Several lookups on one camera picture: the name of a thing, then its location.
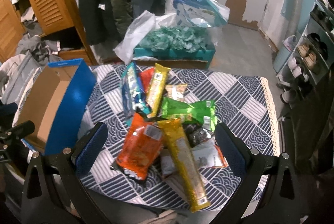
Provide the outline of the grey orange-edged snack bag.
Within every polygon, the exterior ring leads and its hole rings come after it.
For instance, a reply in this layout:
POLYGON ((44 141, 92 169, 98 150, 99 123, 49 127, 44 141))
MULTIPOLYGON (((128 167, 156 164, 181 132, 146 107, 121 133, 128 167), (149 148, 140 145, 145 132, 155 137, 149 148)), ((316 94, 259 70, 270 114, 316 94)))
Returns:
MULTIPOLYGON (((223 156, 215 138, 211 138, 191 149, 194 160, 198 168, 202 167, 227 167, 228 163, 223 156)), ((177 171, 172 157, 167 149, 160 153, 161 173, 164 178, 177 171)))

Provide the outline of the black snack packet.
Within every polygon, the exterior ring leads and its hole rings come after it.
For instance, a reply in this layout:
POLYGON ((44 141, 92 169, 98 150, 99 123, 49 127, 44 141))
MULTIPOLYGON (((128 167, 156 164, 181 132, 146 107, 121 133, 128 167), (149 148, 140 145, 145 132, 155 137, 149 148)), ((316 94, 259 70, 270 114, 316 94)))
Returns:
POLYGON ((214 137, 212 131, 201 127, 199 124, 186 124, 183 125, 183 129, 189 141, 189 145, 192 148, 207 142, 214 137))

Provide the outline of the green snack bag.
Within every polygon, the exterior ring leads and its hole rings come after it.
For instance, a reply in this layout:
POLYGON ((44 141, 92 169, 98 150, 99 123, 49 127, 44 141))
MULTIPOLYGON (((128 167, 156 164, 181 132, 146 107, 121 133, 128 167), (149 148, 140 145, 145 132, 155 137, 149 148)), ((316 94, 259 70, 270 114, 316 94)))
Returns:
POLYGON ((209 131, 217 125, 214 100, 185 103, 168 97, 162 99, 161 116, 167 120, 180 119, 184 124, 199 124, 209 131))

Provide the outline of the long yellow snack pack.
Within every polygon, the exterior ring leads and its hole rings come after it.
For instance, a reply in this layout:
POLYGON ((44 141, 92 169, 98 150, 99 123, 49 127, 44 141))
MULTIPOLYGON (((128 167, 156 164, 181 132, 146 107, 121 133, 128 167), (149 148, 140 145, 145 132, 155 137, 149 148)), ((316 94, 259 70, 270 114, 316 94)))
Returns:
POLYGON ((179 119, 159 121, 158 127, 162 130, 164 143, 181 176, 191 212, 196 212, 211 205, 203 181, 192 155, 191 147, 179 119))

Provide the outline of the orange chip bag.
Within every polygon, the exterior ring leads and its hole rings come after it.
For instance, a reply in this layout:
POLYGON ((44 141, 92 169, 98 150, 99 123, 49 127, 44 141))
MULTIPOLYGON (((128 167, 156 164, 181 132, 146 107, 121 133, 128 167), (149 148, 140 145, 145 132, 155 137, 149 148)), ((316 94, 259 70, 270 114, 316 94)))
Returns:
POLYGON ((143 182, 162 149, 162 131, 135 113, 121 152, 111 165, 126 176, 143 182))

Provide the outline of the blue teal snack bag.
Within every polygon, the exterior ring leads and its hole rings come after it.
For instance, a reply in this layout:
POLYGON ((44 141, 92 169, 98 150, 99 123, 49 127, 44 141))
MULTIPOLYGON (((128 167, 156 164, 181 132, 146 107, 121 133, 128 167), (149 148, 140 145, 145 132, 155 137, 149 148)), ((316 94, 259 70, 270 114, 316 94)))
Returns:
POLYGON ((137 74, 137 65, 131 62, 121 76, 121 96, 123 111, 127 120, 132 120, 139 109, 145 115, 150 114, 151 107, 146 102, 146 93, 137 74))

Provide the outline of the small beige snack packet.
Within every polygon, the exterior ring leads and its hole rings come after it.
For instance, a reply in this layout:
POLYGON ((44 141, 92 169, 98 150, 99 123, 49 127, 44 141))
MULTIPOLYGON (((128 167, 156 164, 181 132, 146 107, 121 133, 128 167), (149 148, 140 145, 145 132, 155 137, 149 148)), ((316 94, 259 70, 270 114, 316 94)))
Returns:
POLYGON ((176 101, 185 101, 185 92, 187 90, 187 84, 171 85, 165 86, 167 91, 167 97, 176 101))

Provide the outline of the red snack pouch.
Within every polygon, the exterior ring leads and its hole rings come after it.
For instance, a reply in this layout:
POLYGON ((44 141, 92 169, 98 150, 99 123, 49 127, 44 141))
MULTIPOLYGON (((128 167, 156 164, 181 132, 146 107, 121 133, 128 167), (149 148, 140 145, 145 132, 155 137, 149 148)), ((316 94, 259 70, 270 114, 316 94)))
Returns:
POLYGON ((154 75, 154 71, 155 71, 155 67, 151 67, 139 73, 139 77, 141 79, 145 93, 149 92, 151 79, 154 75))

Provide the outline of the yellow biscuit pack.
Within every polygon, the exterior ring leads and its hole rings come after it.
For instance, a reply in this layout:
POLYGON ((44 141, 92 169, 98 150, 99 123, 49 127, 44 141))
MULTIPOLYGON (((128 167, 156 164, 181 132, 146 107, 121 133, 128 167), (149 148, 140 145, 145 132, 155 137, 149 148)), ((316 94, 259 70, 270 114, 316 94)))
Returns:
POLYGON ((146 96, 146 102, 151 108, 151 112, 148 115, 149 118, 157 115, 169 71, 170 68, 164 67, 158 63, 155 64, 153 77, 146 96))

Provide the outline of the blue cardboard box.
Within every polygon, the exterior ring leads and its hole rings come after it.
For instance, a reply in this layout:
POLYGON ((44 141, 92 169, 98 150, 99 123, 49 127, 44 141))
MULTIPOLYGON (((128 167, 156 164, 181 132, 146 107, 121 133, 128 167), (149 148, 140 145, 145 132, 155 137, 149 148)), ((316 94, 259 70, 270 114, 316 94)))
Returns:
POLYGON ((15 123, 32 121, 26 137, 44 155, 74 147, 96 76, 82 58, 50 62, 35 77, 22 97, 15 123))

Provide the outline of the grey clothes pile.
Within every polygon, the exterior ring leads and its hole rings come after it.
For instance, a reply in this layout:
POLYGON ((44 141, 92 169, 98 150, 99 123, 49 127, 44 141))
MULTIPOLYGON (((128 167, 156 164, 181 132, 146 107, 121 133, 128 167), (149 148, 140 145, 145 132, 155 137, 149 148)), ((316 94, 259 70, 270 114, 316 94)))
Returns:
POLYGON ((16 55, 30 53, 42 66, 62 61, 58 56, 61 51, 60 42, 41 38, 42 29, 31 6, 22 14, 20 21, 25 33, 18 42, 16 55))

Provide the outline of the light blue shoe rack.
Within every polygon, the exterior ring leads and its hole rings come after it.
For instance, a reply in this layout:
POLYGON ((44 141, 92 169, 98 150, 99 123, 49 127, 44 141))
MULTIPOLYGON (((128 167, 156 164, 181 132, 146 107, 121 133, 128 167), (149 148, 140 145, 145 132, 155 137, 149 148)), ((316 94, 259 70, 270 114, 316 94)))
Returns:
POLYGON ((292 86, 298 78, 316 85, 333 64, 333 8, 315 0, 300 35, 283 42, 288 57, 277 72, 278 81, 292 86))

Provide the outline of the teal box of tissue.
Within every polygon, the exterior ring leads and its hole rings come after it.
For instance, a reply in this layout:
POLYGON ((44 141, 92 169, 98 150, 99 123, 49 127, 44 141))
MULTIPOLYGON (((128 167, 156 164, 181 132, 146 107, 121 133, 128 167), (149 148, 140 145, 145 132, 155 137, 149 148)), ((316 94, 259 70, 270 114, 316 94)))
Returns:
POLYGON ((162 27, 150 31, 134 48, 134 57, 211 62, 216 49, 208 29, 162 27))

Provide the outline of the wooden louvered wardrobe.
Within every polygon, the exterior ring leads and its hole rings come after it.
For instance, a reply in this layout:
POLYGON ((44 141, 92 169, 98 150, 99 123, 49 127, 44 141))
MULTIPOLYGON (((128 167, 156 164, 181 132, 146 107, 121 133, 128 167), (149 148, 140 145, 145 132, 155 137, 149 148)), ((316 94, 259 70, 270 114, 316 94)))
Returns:
MULTIPOLYGON (((65 60, 83 58, 88 65, 97 63, 87 43, 75 0, 29 0, 29 2, 44 36, 70 28, 76 29, 82 47, 74 51, 61 51, 61 58, 65 60)), ((24 28, 11 1, 1 0, 1 62, 14 55, 23 33, 24 28)))

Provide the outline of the blue white plastic bag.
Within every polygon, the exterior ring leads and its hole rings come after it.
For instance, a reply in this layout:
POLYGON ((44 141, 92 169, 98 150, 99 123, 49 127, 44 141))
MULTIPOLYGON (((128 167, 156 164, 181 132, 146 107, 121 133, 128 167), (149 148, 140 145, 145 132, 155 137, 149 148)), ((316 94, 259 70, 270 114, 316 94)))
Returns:
POLYGON ((216 0, 173 0, 179 26, 209 29, 228 23, 230 9, 216 0))

